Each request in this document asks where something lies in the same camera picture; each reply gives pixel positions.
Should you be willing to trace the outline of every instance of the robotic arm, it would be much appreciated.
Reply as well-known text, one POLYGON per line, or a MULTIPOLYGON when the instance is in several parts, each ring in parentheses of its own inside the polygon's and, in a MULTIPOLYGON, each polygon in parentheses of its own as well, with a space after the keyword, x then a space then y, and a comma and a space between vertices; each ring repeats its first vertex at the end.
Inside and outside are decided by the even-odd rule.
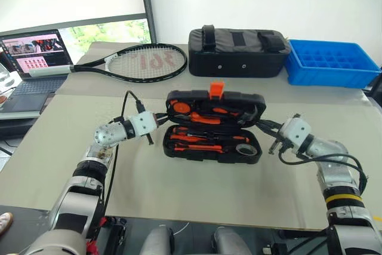
MULTIPOLYGON (((93 144, 50 213, 50 231, 41 235, 26 254, 86 254, 87 243, 97 236, 104 216, 104 182, 114 147, 133 137, 148 136, 159 123, 155 114, 144 111, 127 120, 119 117, 98 127, 93 144)), ((282 145, 279 150, 281 160, 282 154, 291 148, 304 162, 316 161, 317 177, 328 209, 329 254, 382 254, 381 235, 361 199, 365 185, 358 187, 346 166, 347 158, 351 157, 346 155, 347 149, 339 142, 313 136, 309 124, 299 116, 288 119, 283 125, 260 120, 258 127, 276 138, 270 153, 282 145), (342 164, 318 161, 319 157, 330 157, 342 164)))
POLYGON ((50 212, 50 231, 41 235, 26 254, 86 254, 87 241, 97 236, 104 216, 104 183, 114 147, 124 140, 146 136, 158 126, 155 114, 144 111, 98 127, 93 144, 50 212))
POLYGON ((284 163, 293 164, 282 159, 282 154, 288 148, 303 161, 322 160, 316 161, 317 178, 328 209, 326 216, 329 227, 326 234, 329 254, 382 254, 381 234, 361 198, 366 177, 361 174, 363 177, 360 177, 361 183, 358 187, 349 167, 345 165, 347 157, 340 156, 347 154, 345 146, 313 136, 310 125, 299 115, 288 119, 283 125, 261 120, 258 127, 276 137, 269 153, 273 154, 282 145, 279 157, 284 163), (273 132, 273 128, 278 129, 278 132, 273 132), (325 158, 345 164, 327 162, 325 158))

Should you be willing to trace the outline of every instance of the laptop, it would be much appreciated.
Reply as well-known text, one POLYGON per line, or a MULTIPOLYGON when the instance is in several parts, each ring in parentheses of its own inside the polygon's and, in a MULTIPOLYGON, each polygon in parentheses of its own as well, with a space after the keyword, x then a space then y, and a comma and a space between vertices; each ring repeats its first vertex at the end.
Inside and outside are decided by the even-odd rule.
POLYGON ((32 78, 29 69, 72 64, 57 29, 0 36, 0 47, 22 82, 0 107, 0 119, 37 118, 66 75, 32 78))

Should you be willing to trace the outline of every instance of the laptop screen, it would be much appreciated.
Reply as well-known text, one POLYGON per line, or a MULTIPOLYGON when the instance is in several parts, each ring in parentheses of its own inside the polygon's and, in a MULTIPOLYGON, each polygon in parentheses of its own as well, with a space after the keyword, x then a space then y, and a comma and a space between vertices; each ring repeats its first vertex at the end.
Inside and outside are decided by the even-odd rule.
POLYGON ((0 36, 0 47, 22 78, 32 68, 72 64, 58 30, 0 36))

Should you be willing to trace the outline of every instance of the tennis racket handle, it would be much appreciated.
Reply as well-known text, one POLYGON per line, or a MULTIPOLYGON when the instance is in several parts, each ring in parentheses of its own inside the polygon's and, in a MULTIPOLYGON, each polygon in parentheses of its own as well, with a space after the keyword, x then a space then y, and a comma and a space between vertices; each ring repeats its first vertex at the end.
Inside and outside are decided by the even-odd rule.
POLYGON ((29 69, 29 74, 32 77, 69 74, 72 72, 71 70, 72 66, 73 65, 62 65, 62 66, 54 66, 54 67, 47 67, 47 68, 29 69))

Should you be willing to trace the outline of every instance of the black tool case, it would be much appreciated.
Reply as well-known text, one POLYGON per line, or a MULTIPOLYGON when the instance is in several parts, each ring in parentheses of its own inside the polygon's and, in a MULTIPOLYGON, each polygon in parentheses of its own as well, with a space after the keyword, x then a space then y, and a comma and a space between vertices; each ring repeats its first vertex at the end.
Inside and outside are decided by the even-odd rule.
POLYGON ((167 156, 194 161, 212 159, 230 164, 258 162, 262 154, 261 147, 255 135, 243 128, 252 127, 260 119, 266 108, 264 98, 258 94, 223 92, 221 84, 212 83, 210 92, 193 90, 172 91, 168 94, 168 118, 177 125, 170 126, 164 136, 163 147, 167 156), (203 137, 205 140, 185 142, 184 136, 187 139, 203 137), (218 151, 203 150, 205 147, 200 145, 207 143, 213 143, 213 148, 222 148, 218 151), (202 150, 188 149, 187 145, 198 146, 202 150), (244 148, 239 150, 245 151, 245 155, 238 152, 238 145, 244 148))
POLYGON ((205 25, 190 32, 189 69, 195 76, 269 78, 278 75, 290 52, 278 31, 205 25))

